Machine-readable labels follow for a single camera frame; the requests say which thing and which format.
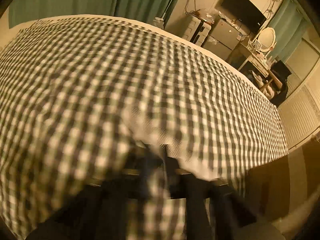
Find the mirror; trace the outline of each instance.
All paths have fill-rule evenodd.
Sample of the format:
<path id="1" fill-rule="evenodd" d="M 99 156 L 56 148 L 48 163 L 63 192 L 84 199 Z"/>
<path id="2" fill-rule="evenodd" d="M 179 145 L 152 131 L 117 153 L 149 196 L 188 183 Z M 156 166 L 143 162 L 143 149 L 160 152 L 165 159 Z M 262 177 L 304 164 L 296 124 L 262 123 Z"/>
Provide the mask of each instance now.
<path id="1" fill-rule="evenodd" d="M 265 28 L 260 32 L 257 40 L 261 44 L 260 51 L 267 52 L 275 44 L 276 32 L 273 28 Z"/>

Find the black tv screen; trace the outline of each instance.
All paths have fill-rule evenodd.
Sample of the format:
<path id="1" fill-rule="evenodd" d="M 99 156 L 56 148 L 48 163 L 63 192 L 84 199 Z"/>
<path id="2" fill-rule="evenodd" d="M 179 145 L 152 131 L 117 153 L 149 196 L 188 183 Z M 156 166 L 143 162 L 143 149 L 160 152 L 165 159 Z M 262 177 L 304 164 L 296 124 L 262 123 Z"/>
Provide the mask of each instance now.
<path id="1" fill-rule="evenodd" d="M 253 33 L 258 32 L 266 17 L 249 0 L 224 0 L 221 4 Z"/>

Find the white louvered panel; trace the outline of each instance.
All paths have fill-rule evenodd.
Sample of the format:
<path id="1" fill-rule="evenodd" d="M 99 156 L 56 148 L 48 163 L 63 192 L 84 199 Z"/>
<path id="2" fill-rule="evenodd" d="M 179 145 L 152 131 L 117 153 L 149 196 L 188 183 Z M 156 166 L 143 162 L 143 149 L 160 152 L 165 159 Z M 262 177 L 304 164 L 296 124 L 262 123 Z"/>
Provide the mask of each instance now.
<path id="1" fill-rule="evenodd" d="M 310 91 L 318 108 L 320 109 L 320 67 L 316 66 L 315 72 L 309 77 L 306 87 Z"/>
<path id="2" fill-rule="evenodd" d="M 295 146 L 319 126 L 312 98 L 305 87 L 299 88 L 278 108 L 286 133 L 288 148 Z"/>
<path id="3" fill-rule="evenodd" d="M 288 85 L 288 93 L 287 96 L 292 94 L 293 91 L 296 90 L 296 88 L 301 84 L 301 80 L 298 78 L 298 76 L 295 73 L 292 73 L 288 76 L 287 85 Z"/>

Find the bed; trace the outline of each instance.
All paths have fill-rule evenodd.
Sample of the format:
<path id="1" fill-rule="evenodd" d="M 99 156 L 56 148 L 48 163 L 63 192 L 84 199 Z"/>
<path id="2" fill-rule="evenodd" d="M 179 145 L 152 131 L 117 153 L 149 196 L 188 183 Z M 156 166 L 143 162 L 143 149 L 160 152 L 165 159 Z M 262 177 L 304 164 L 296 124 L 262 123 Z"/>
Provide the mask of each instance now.
<path id="1" fill-rule="evenodd" d="M 18 239 L 119 171 L 132 141 L 169 144 L 182 168 L 241 195 L 250 168 L 288 154 L 276 107 L 244 75 L 151 25 L 52 17 L 17 25 L 2 43 L 0 215 Z M 159 168 L 153 198 L 132 209 L 131 239 L 181 238 L 185 201 L 169 199 L 164 181 Z"/>

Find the checkered bedspread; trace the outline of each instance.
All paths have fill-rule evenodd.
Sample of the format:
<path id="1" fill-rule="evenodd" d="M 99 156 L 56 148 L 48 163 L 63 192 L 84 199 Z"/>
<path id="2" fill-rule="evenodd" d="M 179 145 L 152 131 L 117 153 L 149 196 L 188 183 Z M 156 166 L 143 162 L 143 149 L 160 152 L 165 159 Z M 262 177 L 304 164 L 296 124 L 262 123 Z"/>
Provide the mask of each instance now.
<path id="1" fill-rule="evenodd" d="M 0 215 L 19 239 L 119 170 L 135 137 L 169 140 L 184 167 L 241 194 L 249 168 L 288 151 L 277 109 L 221 63 L 104 18 L 38 21 L 4 48 L 0 131 Z M 167 199 L 163 168 L 149 183 L 129 239 L 181 239 L 185 201 Z"/>

